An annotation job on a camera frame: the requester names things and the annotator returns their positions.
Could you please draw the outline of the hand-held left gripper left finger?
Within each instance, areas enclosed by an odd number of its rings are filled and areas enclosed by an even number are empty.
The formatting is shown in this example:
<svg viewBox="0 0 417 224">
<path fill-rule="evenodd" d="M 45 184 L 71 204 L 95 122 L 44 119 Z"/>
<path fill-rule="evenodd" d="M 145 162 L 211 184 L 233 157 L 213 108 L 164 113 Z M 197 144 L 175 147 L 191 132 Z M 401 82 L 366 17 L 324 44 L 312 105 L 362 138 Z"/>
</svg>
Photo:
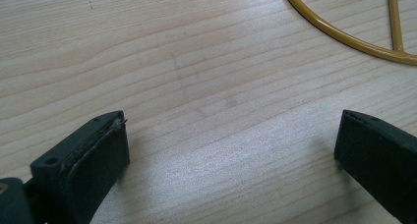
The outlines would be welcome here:
<svg viewBox="0 0 417 224">
<path fill-rule="evenodd" d="M 47 224 L 89 224 L 130 163 L 121 111 L 97 116 L 31 165 Z"/>
</svg>

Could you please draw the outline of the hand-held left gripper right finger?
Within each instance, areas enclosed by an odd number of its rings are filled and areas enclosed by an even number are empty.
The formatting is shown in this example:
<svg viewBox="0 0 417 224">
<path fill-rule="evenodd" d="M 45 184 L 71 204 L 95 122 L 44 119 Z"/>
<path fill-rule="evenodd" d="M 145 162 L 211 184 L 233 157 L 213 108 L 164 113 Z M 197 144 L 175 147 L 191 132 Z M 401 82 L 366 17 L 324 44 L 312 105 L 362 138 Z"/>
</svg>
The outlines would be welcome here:
<svg viewBox="0 0 417 224">
<path fill-rule="evenodd" d="M 417 138 L 376 117 L 342 112 L 334 159 L 402 224 L 417 224 Z"/>
</svg>

